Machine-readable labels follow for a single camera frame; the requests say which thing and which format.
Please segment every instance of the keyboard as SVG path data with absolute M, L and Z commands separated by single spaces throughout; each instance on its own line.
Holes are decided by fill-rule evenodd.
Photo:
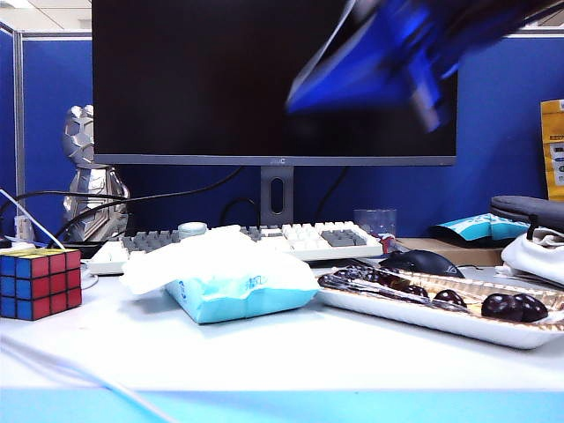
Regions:
M 382 244 L 352 222 L 325 222 L 314 225 L 240 226 L 241 232 L 267 249 L 291 254 L 304 262 L 380 256 Z M 94 275 L 122 273 L 122 266 L 134 256 L 143 255 L 173 242 L 179 231 L 138 232 L 104 243 L 87 261 Z

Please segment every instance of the computer monitor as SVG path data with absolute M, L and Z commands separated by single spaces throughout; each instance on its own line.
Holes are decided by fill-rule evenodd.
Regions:
M 410 105 L 286 112 L 293 79 L 345 3 L 94 0 L 95 160 L 274 170 L 452 164 L 456 78 L 443 87 L 453 118 L 432 133 Z M 285 198 L 290 205 L 291 191 Z

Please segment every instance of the silver robot figure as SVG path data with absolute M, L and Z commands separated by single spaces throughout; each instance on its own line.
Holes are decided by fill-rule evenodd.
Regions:
M 94 163 L 94 107 L 74 106 L 66 115 L 63 132 L 63 150 L 77 172 L 69 191 L 130 197 L 115 169 Z M 65 197 L 63 201 L 65 222 L 98 205 L 114 200 L 92 197 Z M 67 241 L 106 241 L 112 234 L 127 226 L 127 207 L 118 204 L 98 210 L 84 217 L 67 231 Z

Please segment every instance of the white desk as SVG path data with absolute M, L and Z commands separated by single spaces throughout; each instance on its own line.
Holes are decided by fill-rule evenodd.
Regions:
M 166 293 L 136 297 L 116 278 L 79 308 L 1 330 L 136 390 L 564 390 L 562 338 L 519 351 L 315 301 L 200 326 Z M 85 385 L 0 359 L 3 389 Z

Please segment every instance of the white cloth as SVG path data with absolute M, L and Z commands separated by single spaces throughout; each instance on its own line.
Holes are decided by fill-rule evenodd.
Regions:
M 502 252 L 505 271 L 525 271 L 564 287 L 564 234 L 539 227 L 532 240 L 526 234 L 517 237 Z

